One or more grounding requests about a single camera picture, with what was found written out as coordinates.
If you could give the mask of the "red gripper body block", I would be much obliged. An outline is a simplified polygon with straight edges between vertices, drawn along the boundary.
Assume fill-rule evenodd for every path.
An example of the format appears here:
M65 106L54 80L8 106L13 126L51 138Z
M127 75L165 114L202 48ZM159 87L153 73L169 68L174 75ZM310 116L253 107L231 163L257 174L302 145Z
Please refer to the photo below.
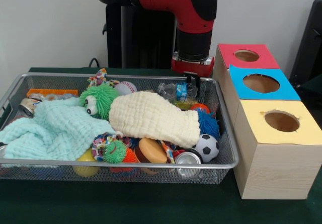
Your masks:
M204 61L186 61L179 58L178 52L172 56L172 70L178 73L195 73L199 77L208 78L212 75L214 68L214 57L208 57Z

